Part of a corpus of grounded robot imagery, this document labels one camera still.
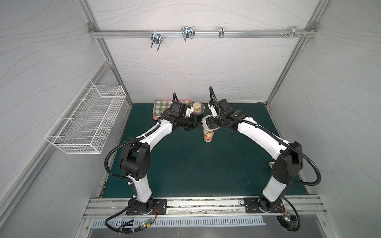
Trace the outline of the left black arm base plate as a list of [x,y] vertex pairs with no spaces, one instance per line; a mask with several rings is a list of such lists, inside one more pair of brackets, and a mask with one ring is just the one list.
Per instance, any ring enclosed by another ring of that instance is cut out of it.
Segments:
[[167,209],[166,199],[150,199],[147,203],[135,201],[127,210],[127,215],[165,215]]

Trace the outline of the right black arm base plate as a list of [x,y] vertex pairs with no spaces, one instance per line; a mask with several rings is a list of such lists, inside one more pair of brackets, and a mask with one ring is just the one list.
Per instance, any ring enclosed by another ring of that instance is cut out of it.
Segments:
[[246,213],[283,213],[285,210],[282,199],[269,202],[266,198],[245,197],[243,199]]

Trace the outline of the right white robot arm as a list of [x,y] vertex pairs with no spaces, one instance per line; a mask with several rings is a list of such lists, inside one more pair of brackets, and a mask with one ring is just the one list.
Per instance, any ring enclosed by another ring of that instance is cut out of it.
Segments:
[[271,178],[258,200],[261,210],[269,213],[303,168],[302,146],[297,142],[282,140],[241,110],[227,117],[209,115],[202,119],[202,123],[210,131],[220,127],[237,131],[262,147],[274,159]]

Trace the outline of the milk tea paper cup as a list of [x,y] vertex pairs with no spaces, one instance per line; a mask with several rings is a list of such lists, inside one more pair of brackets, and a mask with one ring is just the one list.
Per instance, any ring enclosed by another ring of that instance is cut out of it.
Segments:
[[215,130],[209,130],[207,128],[203,128],[203,139],[205,142],[211,142],[214,136]]

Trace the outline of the white plastic cup lid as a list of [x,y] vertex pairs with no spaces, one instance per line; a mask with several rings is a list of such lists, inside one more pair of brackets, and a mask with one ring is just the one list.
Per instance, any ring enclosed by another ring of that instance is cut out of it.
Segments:
[[217,130],[220,126],[217,123],[217,119],[213,115],[208,115],[201,120],[203,128],[207,128],[209,130]]

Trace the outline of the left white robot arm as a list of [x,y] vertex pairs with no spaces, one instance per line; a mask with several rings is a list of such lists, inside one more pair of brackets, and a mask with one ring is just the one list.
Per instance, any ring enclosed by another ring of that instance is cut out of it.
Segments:
[[172,116],[159,120],[156,125],[137,137],[129,137],[122,147],[120,170],[126,174],[132,185],[134,198],[141,204],[148,204],[153,198],[147,174],[151,164],[151,150],[172,131],[181,128],[193,130],[201,125],[195,115],[175,118]]

